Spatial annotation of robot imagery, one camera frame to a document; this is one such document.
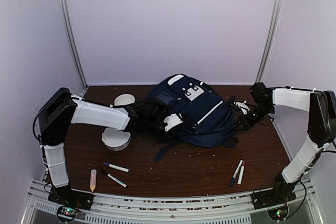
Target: metal frame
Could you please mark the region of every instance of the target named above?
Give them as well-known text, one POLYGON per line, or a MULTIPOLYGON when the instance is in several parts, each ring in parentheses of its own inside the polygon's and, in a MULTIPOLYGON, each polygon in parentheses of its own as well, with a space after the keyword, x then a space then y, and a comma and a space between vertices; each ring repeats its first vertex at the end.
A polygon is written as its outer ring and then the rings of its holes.
MULTIPOLYGON (((48 201, 49 193, 44 190, 45 182, 33 180, 25 203, 21 224, 30 224, 35 210, 56 213, 58 204, 48 201)), ((318 208, 318 201, 312 183, 304 181, 307 187, 307 202, 315 224, 323 224, 318 208)), ((254 210, 251 202, 252 191, 228 195, 150 198, 118 196, 111 194, 94 194, 90 211, 81 210, 77 221, 83 223, 132 223, 132 224, 196 224, 196 223, 251 223, 251 214, 266 211, 265 208, 254 210)), ((295 187, 300 202, 305 194, 303 187, 295 187)))
POLYGON ((256 82, 264 81, 265 74, 267 72, 270 56, 274 48, 275 32, 280 22, 282 3, 283 3, 283 0, 274 0, 271 22, 269 25, 269 30, 268 30, 264 52, 262 53, 263 57, 261 59, 261 63, 259 66, 256 82))
POLYGON ((70 44, 72 57, 73 57, 73 60, 75 62, 75 67, 77 69, 81 84, 82 84, 83 88, 86 89, 88 87, 88 85, 87 85, 87 82, 86 82, 86 79, 85 79, 85 76, 84 76, 84 72, 83 72, 83 68, 81 66, 79 56, 78 56, 78 51, 77 51, 75 38, 74 38, 74 32, 72 31, 72 26, 71 26, 71 22, 70 22, 67 0, 60 0, 60 2, 61 2, 61 6, 62 6, 63 18, 64 18, 66 30, 67 30, 67 37, 68 37, 68 41, 69 41, 69 44, 70 44))

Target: white wall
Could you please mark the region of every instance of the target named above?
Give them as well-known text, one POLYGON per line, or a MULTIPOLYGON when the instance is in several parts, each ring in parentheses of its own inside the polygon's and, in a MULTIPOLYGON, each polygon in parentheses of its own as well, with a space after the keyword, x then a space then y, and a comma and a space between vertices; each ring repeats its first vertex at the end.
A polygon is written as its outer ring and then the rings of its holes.
POLYGON ((68 0, 89 84, 255 81, 274 0, 68 0))
POLYGON ((59 0, 0 0, 0 60, 0 222, 17 223, 44 172, 32 120, 58 88, 82 91, 59 0))
MULTIPOLYGON (((335 70, 336 0, 285 0, 266 85, 336 91, 335 70)), ((307 134, 308 115, 278 108, 276 123, 295 156, 307 134)), ((336 155, 323 154, 309 176, 327 223, 336 223, 336 155)))

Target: brown wooden surface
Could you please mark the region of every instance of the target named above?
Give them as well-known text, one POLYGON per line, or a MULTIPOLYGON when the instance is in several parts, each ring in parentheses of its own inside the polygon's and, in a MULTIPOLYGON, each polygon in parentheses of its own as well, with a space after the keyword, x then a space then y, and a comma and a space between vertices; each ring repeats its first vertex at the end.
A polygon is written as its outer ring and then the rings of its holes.
MULTIPOLYGON (((103 103, 113 103, 123 93, 131 93, 137 101, 145 98, 152 86, 90 87, 85 98, 103 103)), ((252 102, 247 86, 215 86, 215 90, 227 100, 232 94, 238 100, 252 102)), ((182 197, 236 193, 240 191, 272 187, 274 177, 289 159, 272 125, 255 126, 239 133, 236 148, 200 148, 180 144, 167 151, 161 163, 153 157, 159 145, 149 135, 132 140, 129 147, 120 152, 107 149, 101 141, 104 127, 71 125, 65 155, 67 170, 73 188, 90 190, 90 170, 97 170, 98 193, 130 196, 182 197), (240 187, 228 184, 240 159, 246 160, 243 183, 240 187), (128 167, 127 174, 104 167, 103 162, 128 167), (104 168, 126 183, 125 189, 100 173, 104 168)))

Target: marker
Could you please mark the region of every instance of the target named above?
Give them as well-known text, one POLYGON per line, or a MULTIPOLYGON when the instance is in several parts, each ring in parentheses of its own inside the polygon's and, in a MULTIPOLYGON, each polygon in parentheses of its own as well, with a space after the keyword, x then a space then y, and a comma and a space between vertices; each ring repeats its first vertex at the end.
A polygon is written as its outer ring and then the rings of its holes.
POLYGON ((237 174, 239 172, 239 169, 240 169, 242 163, 243 163, 243 160, 241 159, 240 162, 239 162, 239 164, 238 164, 238 166, 237 166, 237 169, 236 169, 236 171, 235 171, 235 173, 234 173, 234 175, 233 175, 233 177, 232 177, 232 179, 230 181, 229 186, 233 186, 233 184, 235 183, 236 176, 237 176, 237 174))
POLYGON ((90 189, 93 192, 96 188, 97 170, 91 170, 90 189))
POLYGON ((123 167, 120 167, 120 166, 117 166, 117 165, 112 165, 112 164, 109 164, 109 163, 106 163, 106 162, 103 162, 103 165, 109 166, 113 169, 121 170, 121 171, 126 172, 126 173, 131 172, 131 170, 129 170, 127 168, 123 168, 123 167))
POLYGON ((237 186, 240 186, 241 183, 242 183, 241 180, 243 179, 244 167, 245 167, 245 161, 243 162, 243 164, 241 165, 241 168, 240 168, 240 173, 239 173, 237 186))
POLYGON ((111 174, 109 174, 108 172, 106 172, 104 169, 100 170, 104 175, 112 178, 115 182, 117 182, 119 185, 128 188, 128 185, 124 184, 123 182, 121 182, 120 180, 118 180, 117 178, 113 177, 111 174))

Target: glue bottle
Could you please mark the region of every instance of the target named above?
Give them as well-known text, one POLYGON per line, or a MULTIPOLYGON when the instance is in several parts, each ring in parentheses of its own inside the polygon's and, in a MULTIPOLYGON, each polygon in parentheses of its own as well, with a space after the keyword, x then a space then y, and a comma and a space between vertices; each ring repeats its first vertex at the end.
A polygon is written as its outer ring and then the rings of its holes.
POLYGON ((96 188, 96 178, 97 178, 97 170, 91 170, 90 189, 92 193, 96 188))

